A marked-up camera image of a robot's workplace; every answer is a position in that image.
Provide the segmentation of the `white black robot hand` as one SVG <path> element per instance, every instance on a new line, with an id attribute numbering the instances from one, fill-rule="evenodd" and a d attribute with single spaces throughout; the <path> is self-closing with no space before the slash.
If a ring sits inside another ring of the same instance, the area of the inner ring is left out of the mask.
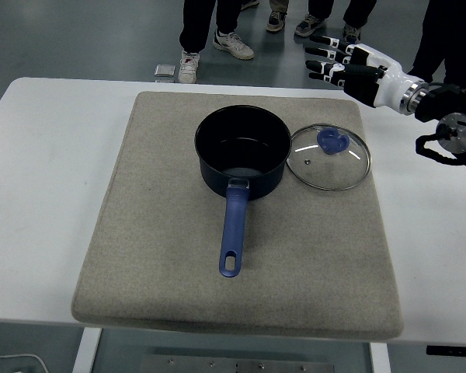
<path id="1" fill-rule="evenodd" d="M 317 57 L 305 62 L 310 78 L 340 87 L 369 107 L 386 106 L 404 115 L 414 113 L 414 100 L 426 91 L 427 84 L 404 73 L 393 58 L 366 44 L 314 34 L 309 40 L 313 44 L 305 52 Z"/>

